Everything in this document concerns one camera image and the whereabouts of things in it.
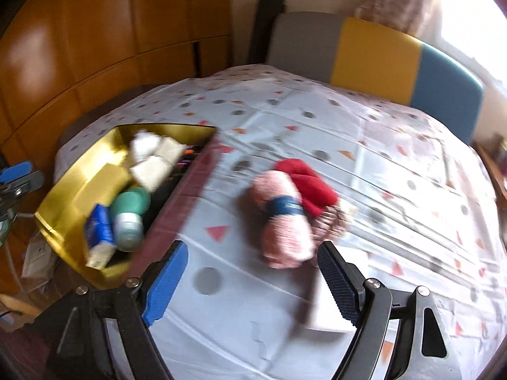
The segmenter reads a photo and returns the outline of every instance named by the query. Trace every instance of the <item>window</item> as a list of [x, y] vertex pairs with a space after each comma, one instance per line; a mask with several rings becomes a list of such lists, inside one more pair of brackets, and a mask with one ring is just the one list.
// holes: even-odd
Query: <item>window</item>
[[483, 80], [507, 87], [507, 19], [493, 0], [442, 0], [439, 46]]

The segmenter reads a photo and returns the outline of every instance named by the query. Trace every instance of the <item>yarn label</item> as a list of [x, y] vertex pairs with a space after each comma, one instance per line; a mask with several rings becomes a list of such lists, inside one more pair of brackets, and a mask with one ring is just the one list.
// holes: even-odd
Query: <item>yarn label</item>
[[303, 207], [301, 207], [299, 201], [288, 195], [268, 201], [266, 212], [269, 217], [304, 214]]

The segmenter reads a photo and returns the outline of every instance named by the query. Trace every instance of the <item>blue gripper pad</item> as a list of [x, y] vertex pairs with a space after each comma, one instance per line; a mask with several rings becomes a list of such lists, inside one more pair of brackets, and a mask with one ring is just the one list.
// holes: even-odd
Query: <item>blue gripper pad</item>
[[29, 161], [25, 161], [17, 164], [16, 166], [12, 166], [6, 168], [0, 173], [0, 183], [7, 184], [18, 178], [26, 176], [30, 174], [32, 170], [32, 164]]
[[358, 327], [359, 319], [361, 318], [361, 310], [359, 306], [358, 287], [354, 286], [357, 282], [354, 276], [347, 275], [345, 268], [348, 264], [338, 253], [338, 251], [329, 245], [322, 243], [317, 250], [317, 261], [320, 272], [324, 276], [325, 282], [333, 294], [335, 303], [340, 310], [344, 319], [351, 321], [354, 327]]
[[187, 267], [188, 260], [188, 247], [185, 243], [181, 242], [166, 262], [146, 295], [146, 308], [143, 312], [143, 320], [146, 326], [150, 327], [155, 320], [160, 319], [164, 315]]

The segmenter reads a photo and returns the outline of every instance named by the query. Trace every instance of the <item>yellow headboard panel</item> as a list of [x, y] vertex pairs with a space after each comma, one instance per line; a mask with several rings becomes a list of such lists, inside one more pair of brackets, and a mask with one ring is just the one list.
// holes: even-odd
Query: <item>yellow headboard panel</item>
[[336, 50], [331, 84], [408, 105], [422, 44], [414, 37], [348, 17]]

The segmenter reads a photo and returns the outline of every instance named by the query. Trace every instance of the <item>open box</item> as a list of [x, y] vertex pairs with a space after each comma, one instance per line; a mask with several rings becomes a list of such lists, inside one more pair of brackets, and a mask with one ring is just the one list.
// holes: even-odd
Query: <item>open box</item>
[[[86, 217], [76, 207], [75, 197], [79, 195], [92, 179], [106, 165], [123, 166], [128, 157], [130, 141], [138, 130], [147, 130], [162, 136], [170, 136], [180, 143], [188, 145], [204, 145], [202, 151], [189, 165], [186, 173], [179, 181], [176, 189], [161, 210], [164, 218], [171, 218], [171, 232], [176, 233], [184, 224], [186, 216], [193, 207], [193, 202], [201, 193], [202, 187], [220, 159], [220, 144], [215, 127], [188, 124], [128, 124], [119, 125], [110, 130], [93, 144], [62, 176], [44, 198], [35, 213], [37, 225], [53, 250], [77, 273], [99, 289], [113, 288], [120, 285], [129, 275], [132, 259], [128, 256], [124, 261], [108, 265], [103, 270], [86, 267], [88, 245], [83, 234]], [[103, 179], [98, 193], [111, 194], [110, 190], [118, 189], [122, 179], [109, 176]], [[143, 246], [135, 253], [135, 270], [144, 269], [151, 263], [154, 250], [150, 247], [157, 244], [150, 238], [152, 229], [163, 228], [163, 221], [155, 220], [150, 228]]]

